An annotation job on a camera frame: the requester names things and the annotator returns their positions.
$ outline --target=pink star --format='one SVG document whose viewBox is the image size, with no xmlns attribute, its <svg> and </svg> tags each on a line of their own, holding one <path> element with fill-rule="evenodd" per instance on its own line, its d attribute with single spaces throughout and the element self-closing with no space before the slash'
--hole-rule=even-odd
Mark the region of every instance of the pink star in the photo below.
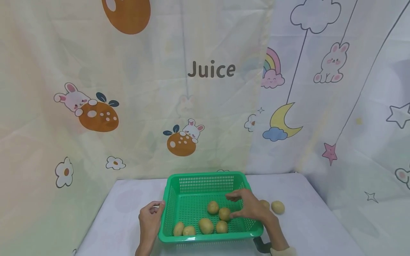
<svg viewBox="0 0 410 256">
<path fill-rule="evenodd" d="M 326 148 L 326 151 L 323 153 L 322 156 L 328 158 L 330 165 L 332 166 L 333 160 L 337 160 L 337 156 L 335 153 L 336 144 L 334 144 L 333 146 L 330 146 L 329 144 L 325 143 L 325 148 Z"/>
</svg>

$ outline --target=orange fruit illustration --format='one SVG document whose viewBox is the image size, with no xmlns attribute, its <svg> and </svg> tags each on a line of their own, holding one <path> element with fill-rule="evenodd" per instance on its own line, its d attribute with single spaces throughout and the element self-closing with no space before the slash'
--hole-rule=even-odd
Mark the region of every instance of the orange fruit illustration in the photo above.
<svg viewBox="0 0 410 256">
<path fill-rule="evenodd" d="M 149 0 L 102 0 L 102 6 L 111 24 L 128 35 L 143 31 L 151 16 Z"/>
<path fill-rule="evenodd" d="M 176 156 L 189 156 L 194 153 L 196 149 L 196 144 L 193 143 L 191 136 L 188 134 L 182 136 L 179 133 L 174 133 L 169 136 L 166 146 L 168 150 Z"/>
<path fill-rule="evenodd" d="M 91 106 L 86 103 L 81 107 L 83 114 L 78 117 L 80 123 L 92 131 L 107 132 L 113 131 L 118 127 L 118 115 L 108 104 L 97 102 Z"/>
</svg>

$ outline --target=white tablecloth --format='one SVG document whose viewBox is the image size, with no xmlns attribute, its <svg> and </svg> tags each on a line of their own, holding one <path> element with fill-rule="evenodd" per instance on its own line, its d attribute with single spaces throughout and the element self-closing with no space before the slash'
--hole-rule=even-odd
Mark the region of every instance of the white tablecloth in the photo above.
<svg viewBox="0 0 410 256">
<path fill-rule="evenodd" d="M 286 211 L 279 220 L 299 256 L 364 256 L 303 175 L 248 175 L 247 179 L 257 198 L 285 204 Z M 166 179 L 118 180 L 76 256 L 134 256 L 139 244 L 139 210 L 150 201 L 162 200 L 165 185 Z M 269 241 L 266 231 L 262 239 Z M 152 255 L 261 254 L 252 240 L 189 244 L 162 244 L 157 240 Z"/>
</svg>

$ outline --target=basket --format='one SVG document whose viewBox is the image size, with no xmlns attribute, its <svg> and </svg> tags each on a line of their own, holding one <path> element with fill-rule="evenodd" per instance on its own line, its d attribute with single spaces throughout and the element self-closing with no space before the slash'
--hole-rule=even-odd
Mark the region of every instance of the basket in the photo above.
<svg viewBox="0 0 410 256">
<path fill-rule="evenodd" d="M 231 202 L 225 194 L 233 190 L 251 189 L 246 177 L 241 172 L 207 172 L 174 174 L 168 178 L 164 201 L 165 209 L 162 215 L 161 228 L 158 237 L 164 243 L 206 242 L 221 240 L 246 239 L 261 236 L 263 225 L 259 221 L 247 218 L 236 218 L 228 222 L 228 233 L 203 235 L 198 222 L 209 218 L 214 226 L 219 221 L 218 214 L 210 215 L 207 206 L 210 201 L 216 201 L 219 208 L 228 207 L 231 212 L 239 211 L 243 201 Z M 177 222 L 185 226 L 194 226 L 195 236 L 173 236 Z"/>
</svg>

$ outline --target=blue cloud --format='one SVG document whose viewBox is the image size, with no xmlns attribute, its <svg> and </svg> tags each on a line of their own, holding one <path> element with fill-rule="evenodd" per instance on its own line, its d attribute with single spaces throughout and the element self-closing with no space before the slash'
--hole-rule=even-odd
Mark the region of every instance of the blue cloud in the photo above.
<svg viewBox="0 0 410 256">
<path fill-rule="evenodd" d="M 286 139 L 287 133 L 282 129 L 279 129 L 277 127 L 272 127 L 268 131 L 264 131 L 262 136 L 267 140 L 278 141 L 278 140 Z"/>
</svg>

